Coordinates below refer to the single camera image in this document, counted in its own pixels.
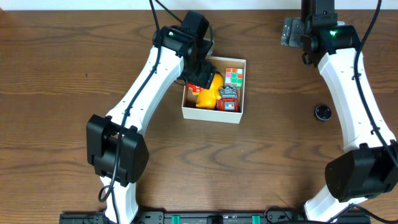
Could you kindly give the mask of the red ball with white letters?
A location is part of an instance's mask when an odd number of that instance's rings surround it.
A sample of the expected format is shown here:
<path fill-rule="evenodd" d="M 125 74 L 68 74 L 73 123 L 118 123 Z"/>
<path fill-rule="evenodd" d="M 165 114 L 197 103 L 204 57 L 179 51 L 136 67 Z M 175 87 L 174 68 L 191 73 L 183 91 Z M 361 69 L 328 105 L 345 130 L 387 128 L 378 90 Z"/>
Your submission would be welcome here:
<path fill-rule="evenodd" d="M 192 95 L 194 95 L 194 96 L 199 95 L 204 90 L 204 88 L 202 88 L 200 86 L 193 85 L 191 83 L 187 83 L 186 87 L 191 91 Z"/>

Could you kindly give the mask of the orange toy dinosaur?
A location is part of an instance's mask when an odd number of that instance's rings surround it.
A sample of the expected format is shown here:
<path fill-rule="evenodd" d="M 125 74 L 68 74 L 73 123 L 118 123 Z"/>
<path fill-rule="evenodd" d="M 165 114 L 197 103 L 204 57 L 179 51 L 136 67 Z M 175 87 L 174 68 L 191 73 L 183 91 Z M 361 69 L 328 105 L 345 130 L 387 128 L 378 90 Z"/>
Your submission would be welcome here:
<path fill-rule="evenodd" d="M 220 89 L 223 87 L 223 85 L 223 77 L 221 74 L 215 73 L 210 88 L 204 89 L 199 93 L 195 106 L 199 109 L 215 109 L 217 101 L 221 99 Z"/>

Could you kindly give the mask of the multicolour puzzle cube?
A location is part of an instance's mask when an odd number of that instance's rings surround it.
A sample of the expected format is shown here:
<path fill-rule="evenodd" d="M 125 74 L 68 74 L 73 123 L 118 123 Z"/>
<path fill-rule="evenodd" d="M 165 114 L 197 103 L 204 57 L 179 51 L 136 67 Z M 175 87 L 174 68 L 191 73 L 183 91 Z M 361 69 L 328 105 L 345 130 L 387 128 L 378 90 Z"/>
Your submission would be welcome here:
<path fill-rule="evenodd" d="M 242 68 L 226 68 L 224 84 L 226 86 L 233 86 L 237 90 L 243 86 L 243 69 Z"/>

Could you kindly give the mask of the red grey toy fire truck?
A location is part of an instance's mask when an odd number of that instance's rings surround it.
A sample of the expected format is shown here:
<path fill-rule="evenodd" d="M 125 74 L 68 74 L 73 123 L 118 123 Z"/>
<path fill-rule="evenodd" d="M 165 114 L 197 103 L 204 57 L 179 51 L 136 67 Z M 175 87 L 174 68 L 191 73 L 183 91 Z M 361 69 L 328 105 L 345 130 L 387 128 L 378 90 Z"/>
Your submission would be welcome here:
<path fill-rule="evenodd" d="M 238 92 L 233 86 L 225 86 L 220 89 L 221 99 L 217 100 L 216 109 L 218 111 L 238 112 Z"/>

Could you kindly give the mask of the small black round cap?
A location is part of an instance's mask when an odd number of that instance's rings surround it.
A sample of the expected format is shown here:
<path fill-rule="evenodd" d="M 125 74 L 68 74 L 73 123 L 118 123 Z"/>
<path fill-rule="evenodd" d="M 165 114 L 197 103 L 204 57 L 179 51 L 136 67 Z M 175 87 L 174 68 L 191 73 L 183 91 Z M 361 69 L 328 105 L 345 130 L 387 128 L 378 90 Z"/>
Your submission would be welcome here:
<path fill-rule="evenodd" d="M 314 117 L 319 121 L 328 121 L 332 116 L 332 111 L 327 105 L 319 105 L 315 108 Z"/>

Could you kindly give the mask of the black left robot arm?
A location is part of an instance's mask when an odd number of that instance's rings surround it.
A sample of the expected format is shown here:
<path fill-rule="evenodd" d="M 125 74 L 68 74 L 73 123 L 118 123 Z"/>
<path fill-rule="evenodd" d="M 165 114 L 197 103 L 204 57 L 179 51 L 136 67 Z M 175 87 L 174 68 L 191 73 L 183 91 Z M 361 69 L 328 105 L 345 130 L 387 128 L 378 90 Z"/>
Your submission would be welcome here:
<path fill-rule="evenodd" d="M 106 116 L 89 119 L 87 159 L 103 183 L 103 223 L 132 223 L 138 215 L 136 183 L 149 160 L 144 136 L 171 84 L 211 86 L 216 68 L 206 60 L 214 46 L 205 38 L 209 28 L 204 15 L 188 11 L 179 26 L 157 29 L 146 64 L 122 100 Z"/>

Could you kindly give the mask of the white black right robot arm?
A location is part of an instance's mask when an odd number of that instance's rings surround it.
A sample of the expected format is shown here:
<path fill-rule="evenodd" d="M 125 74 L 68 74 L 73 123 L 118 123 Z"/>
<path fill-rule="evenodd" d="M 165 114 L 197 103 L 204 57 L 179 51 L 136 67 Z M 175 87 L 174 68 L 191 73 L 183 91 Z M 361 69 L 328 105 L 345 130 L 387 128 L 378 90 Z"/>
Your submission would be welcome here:
<path fill-rule="evenodd" d="M 303 215 L 311 223 L 335 222 L 397 184 L 397 140 L 379 111 L 363 62 L 363 48 L 380 9 L 377 3 L 359 38 L 354 26 L 338 22 L 333 1 L 302 1 L 303 62 L 317 67 L 327 84 L 344 149 L 326 165 L 326 185 L 303 205 Z"/>

